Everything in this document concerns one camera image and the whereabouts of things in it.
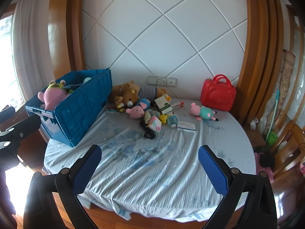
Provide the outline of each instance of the round table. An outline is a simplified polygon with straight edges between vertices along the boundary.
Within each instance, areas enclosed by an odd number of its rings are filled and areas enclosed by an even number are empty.
[[[180,222],[207,220],[222,195],[216,193],[199,163],[198,148],[208,145],[229,167],[247,174],[256,173],[254,154],[246,133],[230,113],[217,111],[219,121],[197,121],[189,114],[194,101],[182,101],[184,107],[175,112],[180,121],[195,123],[195,133],[163,125],[154,140],[146,139],[138,119],[129,119],[127,113],[103,113],[75,148],[51,139],[45,168],[50,174],[58,173],[98,144],[102,160],[84,198],[125,219],[136,212]],[[246,193],[237,209],[245,200]]]

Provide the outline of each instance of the yellow plush toy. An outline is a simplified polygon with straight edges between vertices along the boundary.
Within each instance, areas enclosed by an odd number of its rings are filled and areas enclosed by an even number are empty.
[[[167,120],[167,116],[165,114],[162,114],[160,115],[159,120],[162,122],[162,124],[165,124]]]

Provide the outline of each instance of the red suitcase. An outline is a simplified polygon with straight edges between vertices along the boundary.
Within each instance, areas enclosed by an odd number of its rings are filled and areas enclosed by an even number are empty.
[[[221,79],[225,79],[226,83],[220,82]],[[205,107],[229,111],[235,96],[236,89],[230,80],[225,75],[219,74],[213,79],[204,81],[200,100]]]

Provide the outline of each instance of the small white box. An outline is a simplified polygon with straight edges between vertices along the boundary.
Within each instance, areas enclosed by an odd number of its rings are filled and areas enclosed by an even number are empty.
[[[196,131],[195,124],[184,122],[184,121],[178,121],[177,130],[179,131],[188,131],[194,133]]]

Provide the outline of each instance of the pink plush toy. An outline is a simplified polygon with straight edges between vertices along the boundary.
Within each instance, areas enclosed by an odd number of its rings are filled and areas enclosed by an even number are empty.
[[[139,106],[134,106],[132,109],[126,109],[126,113],[130,114],[131,119],[138,119],[144,116],[147,104],[140,102]]]
[[[63,89],[65,85],[64,80],[60,81],[59,84],[52,81],[45,93],[39,92],[37,95],[39,100],[45,103],[45,105],[42,104],[41,108],[49,111],[55,110],[55,107],[70,95]]]
[[[211,110],[208,107],[200,107],[196,105],[194,102],[191,104],[190,114],[196,116],[196,120],[201,121],[201,118],[205,120],[215,120],[218,121],[217,118],[215,118],[213,115],[216,114],[216,111]]]

